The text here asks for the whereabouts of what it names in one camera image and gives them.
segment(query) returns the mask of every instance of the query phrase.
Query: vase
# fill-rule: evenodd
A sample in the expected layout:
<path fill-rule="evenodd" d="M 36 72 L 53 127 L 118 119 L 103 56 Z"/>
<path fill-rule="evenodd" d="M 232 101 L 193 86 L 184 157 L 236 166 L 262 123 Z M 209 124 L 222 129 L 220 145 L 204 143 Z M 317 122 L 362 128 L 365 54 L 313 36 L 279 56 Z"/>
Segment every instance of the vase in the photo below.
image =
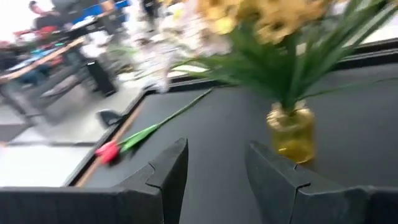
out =
<path fill-rule="evenodd" d="M 272 147 L 298 164 L 309 161 L 315 156 L 314 122 L 313 113 L 303 101 L 297 102 L 291 113 L 274 103 L 267 115 Z"/>

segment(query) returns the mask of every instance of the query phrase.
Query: floor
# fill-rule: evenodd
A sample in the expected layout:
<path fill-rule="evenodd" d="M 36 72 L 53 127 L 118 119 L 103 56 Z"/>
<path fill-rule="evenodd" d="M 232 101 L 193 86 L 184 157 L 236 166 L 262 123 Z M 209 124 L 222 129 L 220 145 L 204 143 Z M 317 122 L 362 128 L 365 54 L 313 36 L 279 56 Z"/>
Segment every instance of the floor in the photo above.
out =
<path fill-rule="evenodd" d="M 54 107 L 73 110 L 56 126 L 25 130 L 11 145 L 0 148 L 0 187 L 62 186 L 91 147 L 53 147 L 50 143 L 92 142 L 106 132 L 95 113 L 104 109 L 123 112 L 138 95 L 142 82 L 120 83 L 108 98 L 87 93 L 80 86 Z M 7 105 L 0 105 L 0 124 L 23 123 Z"/>

